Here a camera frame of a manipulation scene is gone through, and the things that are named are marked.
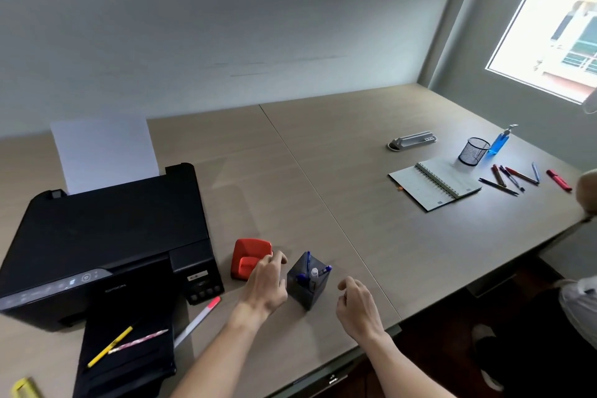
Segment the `red highlighter marker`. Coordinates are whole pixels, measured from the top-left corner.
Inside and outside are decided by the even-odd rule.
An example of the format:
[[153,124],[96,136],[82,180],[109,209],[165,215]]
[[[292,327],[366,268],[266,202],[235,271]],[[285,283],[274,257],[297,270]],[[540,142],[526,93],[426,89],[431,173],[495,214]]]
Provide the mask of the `red highlighter marker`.
[[569,185],[561,175],[559,175],[556,171],[554,171],[553,169],[547,169],[546,171],[547,175],[554,181],[557,183],[557,185],[563,189],[566,192],[571,192],[573,189],[571,187],[571,185]]

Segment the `yellow pencil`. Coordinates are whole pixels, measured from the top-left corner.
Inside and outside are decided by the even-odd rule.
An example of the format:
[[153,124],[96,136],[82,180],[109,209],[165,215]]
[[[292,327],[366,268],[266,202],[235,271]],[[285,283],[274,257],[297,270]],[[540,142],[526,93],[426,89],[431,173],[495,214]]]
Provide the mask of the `yellow pencil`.
[[86,369],[91,369],[98,362],[106,357],[111,350],[117,347],[133,330],[133,325],[129,325],[122,333],[120,333],[110,344],[101,350],[96,356],[94,356],[86,365]]

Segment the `blue sanitizer pump bottle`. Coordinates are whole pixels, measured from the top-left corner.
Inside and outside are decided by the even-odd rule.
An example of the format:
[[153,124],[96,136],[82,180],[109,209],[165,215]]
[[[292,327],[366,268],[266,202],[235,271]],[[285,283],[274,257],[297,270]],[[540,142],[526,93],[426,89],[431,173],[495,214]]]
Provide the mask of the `blue sanitizer pump bottle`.
[[508,128],[506,128],[503,132],[501,132],[495,141],[489,147],[489,154],[495,155],[497,154],[505,145],[505,143],[509,140],[511,136],[511,131],[513,128],[519,126],[518,124],[510,124]]

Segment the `white paper sheet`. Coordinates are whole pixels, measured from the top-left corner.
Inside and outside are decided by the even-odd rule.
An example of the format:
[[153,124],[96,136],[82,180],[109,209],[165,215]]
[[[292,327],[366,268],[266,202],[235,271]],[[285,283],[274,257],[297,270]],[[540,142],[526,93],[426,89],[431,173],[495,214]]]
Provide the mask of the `white paper sheet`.
[[145,117],[110,114],[50,127],[69,195],[160,175]]

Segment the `black mesh pen cup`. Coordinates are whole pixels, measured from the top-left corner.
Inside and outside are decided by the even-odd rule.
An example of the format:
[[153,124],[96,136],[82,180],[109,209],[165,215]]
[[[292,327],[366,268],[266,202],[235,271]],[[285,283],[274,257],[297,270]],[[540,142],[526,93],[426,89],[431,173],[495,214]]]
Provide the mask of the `black mesh pen cup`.
[[458,160],[467,166],[474,167],[478,165],[484,155],[489,151],[490,146],[490,143],[485,139],[470,137],[459,154]]

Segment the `black pen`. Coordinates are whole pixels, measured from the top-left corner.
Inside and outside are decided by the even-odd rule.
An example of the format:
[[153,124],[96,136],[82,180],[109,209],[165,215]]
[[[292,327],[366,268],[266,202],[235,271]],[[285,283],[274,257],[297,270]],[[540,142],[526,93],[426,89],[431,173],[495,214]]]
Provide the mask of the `black pen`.
[[503,192],[505,192],[505,193],[507,193],[507,194],[509,194],[509,195],[512,195],[512,196],[519,196],[519,193],[518,193],[518,192],[516,192],[516,191],[512,191],[512,190],[508,189],[507,187],[504,187],[504,186],[502,186],[502,185],[500,185],[500,184],[497,184],[497,183],[491,182],[491,181],[489,181],[488,179],[485,179],[485,178],[478,178],[478,181],[479,181],[479,182],[481,182],[481,183],[483,183],[484,185],[488,185],[488,186],[490,186],[490,187],[492,187],[492,188],[494,188],[494,189],[497,189],[497,190],[503,191]]

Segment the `red hole punch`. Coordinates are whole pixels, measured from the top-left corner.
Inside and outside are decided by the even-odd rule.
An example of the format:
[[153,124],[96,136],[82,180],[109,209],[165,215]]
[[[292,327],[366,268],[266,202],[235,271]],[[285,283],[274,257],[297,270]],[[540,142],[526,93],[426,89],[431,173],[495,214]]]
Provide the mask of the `red hole punch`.
[[272,255],[272,244],[260,238],[237,239],[230,265],[230,276],[247,281],[257,263],[266,255]]

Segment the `person's right forearm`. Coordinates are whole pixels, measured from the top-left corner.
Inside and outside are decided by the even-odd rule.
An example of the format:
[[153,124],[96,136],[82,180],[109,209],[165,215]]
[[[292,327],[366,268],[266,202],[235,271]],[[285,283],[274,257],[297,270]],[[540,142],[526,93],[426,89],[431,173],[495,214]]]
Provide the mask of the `person's right forearm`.
[[354,335],[367,355],[386,398],[456,398],[402,354],[384,331]]

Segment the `yellow plastic object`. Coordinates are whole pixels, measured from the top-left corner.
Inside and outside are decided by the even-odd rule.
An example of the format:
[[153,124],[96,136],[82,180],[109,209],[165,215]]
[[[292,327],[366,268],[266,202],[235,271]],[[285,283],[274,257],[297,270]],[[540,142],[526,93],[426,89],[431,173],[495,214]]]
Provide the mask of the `yellow plastic object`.
[[11,387],[11,398],[44,398],[30,378],[17,380]]

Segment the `black inkjet printer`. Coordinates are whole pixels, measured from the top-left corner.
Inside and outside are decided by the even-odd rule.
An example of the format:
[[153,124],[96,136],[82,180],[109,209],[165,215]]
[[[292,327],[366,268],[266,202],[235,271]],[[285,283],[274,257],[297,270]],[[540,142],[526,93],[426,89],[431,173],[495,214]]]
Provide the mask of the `black inkjet printer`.
[[[195,168],[33,198],[0,266],[0,313],[56,332],[85,322],[73,398],[158,398],[175,375],[174,310],[224,292]],[[87,363],[119,344],[169,332]]]

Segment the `white spiral notebook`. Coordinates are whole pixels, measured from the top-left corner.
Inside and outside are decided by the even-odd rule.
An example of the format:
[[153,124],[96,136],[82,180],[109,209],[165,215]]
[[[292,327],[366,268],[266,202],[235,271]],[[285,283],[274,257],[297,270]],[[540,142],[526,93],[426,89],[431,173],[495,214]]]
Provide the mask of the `white spiral notebook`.
[[482,188],[463,165],[443,158],[419,161],[389,173],[388,177],[426,212],[474,195]]

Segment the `person's right hand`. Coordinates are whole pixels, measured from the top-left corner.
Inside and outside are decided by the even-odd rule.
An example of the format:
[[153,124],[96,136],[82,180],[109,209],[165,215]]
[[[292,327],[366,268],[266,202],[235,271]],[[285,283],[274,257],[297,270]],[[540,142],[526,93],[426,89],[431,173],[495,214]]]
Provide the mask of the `person's right hand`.
[[345,332],[364,350],[375,346],[387,335],[377,305],[369,291],[364,303],[339,304],[336,315]]

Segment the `black table frame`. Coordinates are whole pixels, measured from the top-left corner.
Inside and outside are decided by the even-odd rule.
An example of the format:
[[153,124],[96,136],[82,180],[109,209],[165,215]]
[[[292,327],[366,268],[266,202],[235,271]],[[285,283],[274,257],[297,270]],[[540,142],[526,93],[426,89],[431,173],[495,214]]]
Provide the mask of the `black table frame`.
[[364,350],[355,347],[265,398],[314,398],[347,379],[365,357]]

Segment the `white stapler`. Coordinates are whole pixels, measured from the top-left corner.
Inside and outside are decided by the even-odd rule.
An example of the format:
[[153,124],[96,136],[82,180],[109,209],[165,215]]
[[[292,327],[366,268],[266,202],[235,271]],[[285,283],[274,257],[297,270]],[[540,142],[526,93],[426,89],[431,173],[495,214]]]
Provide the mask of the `white stapler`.
[[390,151],[400,152],[410,150],[418,146],[433,144],[436,141],[437,137],[431,131],[424,131],[414,135],[393,139],[386,145],[386,147]]

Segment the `person's left hand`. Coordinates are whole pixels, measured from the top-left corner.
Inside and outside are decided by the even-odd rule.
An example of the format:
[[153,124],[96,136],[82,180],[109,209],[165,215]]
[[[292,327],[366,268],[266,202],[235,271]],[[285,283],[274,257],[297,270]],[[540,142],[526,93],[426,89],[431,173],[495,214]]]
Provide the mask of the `person's left hand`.
[[281,269],[274,266],[274,252],[266,255],[257,263],[243,289],[240,303],[261,324],[287,300]]

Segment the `white pen with pink cap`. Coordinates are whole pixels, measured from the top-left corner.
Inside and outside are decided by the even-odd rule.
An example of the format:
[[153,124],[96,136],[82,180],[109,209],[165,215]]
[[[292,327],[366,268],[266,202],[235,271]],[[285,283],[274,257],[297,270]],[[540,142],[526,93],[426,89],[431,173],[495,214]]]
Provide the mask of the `white pen with pink cap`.
[[221,302],[221,297],[216,296],[212,299],[205,308],[203,308],[197,316],[184,328],[184,330],[177,335],[174,340],[174,349],[178,346],[201,324],[201,322],[209,315],[209,313]]

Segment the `dark blue pen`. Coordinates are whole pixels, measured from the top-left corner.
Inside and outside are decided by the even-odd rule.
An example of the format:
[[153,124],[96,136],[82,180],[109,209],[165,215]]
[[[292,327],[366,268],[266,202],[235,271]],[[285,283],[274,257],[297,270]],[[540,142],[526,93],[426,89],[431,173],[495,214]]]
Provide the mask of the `dark blue pen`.
[[514,186],[520,191],[520,192],[525,192],[525,188],[522,187],[518,181],[513,177],[513,175],[503,166],[499,166],[498,167],[500,169],[501,172],[504,173],[504,175],[514,184]]

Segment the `dark translucent square pen holder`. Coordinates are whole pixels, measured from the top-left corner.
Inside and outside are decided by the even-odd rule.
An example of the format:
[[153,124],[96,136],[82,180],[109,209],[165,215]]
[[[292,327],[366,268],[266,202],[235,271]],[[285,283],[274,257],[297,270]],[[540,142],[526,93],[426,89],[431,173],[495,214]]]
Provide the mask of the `dark translucent square pen holder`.
[[[305,274],[305,262],[306,252],[287,273],[287,292],[288,296],[301,304],[305,311],[310,311],[323,293],[331,272],[318,277],[316,281],[310,281],[309,276]],[[327,265],[316,259],[311,253],[311,268],[317,267],[320,270],[325,266]]]

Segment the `red pen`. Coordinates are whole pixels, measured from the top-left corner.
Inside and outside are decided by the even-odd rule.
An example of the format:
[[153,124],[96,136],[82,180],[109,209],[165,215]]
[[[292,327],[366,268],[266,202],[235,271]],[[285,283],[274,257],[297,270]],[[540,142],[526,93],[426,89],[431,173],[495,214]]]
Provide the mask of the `red pen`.
[[507,173],[509,173],[511,176],[515,176],[515,177],[517,177],[517,178],[519,178],[519,179],[521,179],[521,180],[523,180],[523,181],[526,181],[526,182],[528,182],[528,183],[532,183],[532,184],[534,184],[534,185],[539,185],[539,184],[540,184],[540,182],[539,182],[538,180],[536,180],[536,179],[533,179],[533,178],[531,178],[531,177],[529,177],[529,176],[526,176],[526,175],[524,175],[524,174],[522,174],[522,173],[520,173],[520,172],[517,172],[516,170],[513,170],[512,168],[505,167],[504,169],[505,169],[505,170],[506,170],[506,172],[507,172]]

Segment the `window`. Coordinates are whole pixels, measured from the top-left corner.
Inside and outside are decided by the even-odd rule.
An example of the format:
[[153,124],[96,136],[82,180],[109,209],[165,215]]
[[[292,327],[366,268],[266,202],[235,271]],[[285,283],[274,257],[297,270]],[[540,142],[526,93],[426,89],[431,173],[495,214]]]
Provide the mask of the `window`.
[[486,69],[583,104],[597,89],[597,0],[522,0]]

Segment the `pink striped pencil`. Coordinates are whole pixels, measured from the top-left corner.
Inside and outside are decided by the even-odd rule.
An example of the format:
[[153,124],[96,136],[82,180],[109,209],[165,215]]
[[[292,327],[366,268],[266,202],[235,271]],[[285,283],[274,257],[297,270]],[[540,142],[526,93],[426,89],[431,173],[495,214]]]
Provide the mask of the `pink striped pencil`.
[[146,341],[149,341],[149,340],[151,340],[153,338],[156,338],[156,337],[158,337],[160,335],[163,335],[163,334],[166,334],[168,332],[169,332],[169,329],[161,329],[159,331],[156,331],[156,332],[154,332],[152,334],[145,335],[145,336],[143,336],[141,338],[138,338],[136,340],[133,340],[133,341],[130,341],[130,342],[126,342],[124,344],[119,344],[115,348],[113,348],[110,351],[108,351],[108,355],[114,354],[114,353],[122,351],[124,349],[128,349],[128,348],[137,346],[139,344],[142,344],[142,343],[144,343]]

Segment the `person's left forearm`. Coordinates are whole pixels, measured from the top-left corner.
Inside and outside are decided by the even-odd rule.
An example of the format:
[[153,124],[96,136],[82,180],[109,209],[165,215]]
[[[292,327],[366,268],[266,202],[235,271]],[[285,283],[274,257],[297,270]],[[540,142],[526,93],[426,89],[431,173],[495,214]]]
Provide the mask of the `person's left forearm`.
[[254,339],[271,309],[241,302],[170,398],[232,398]]

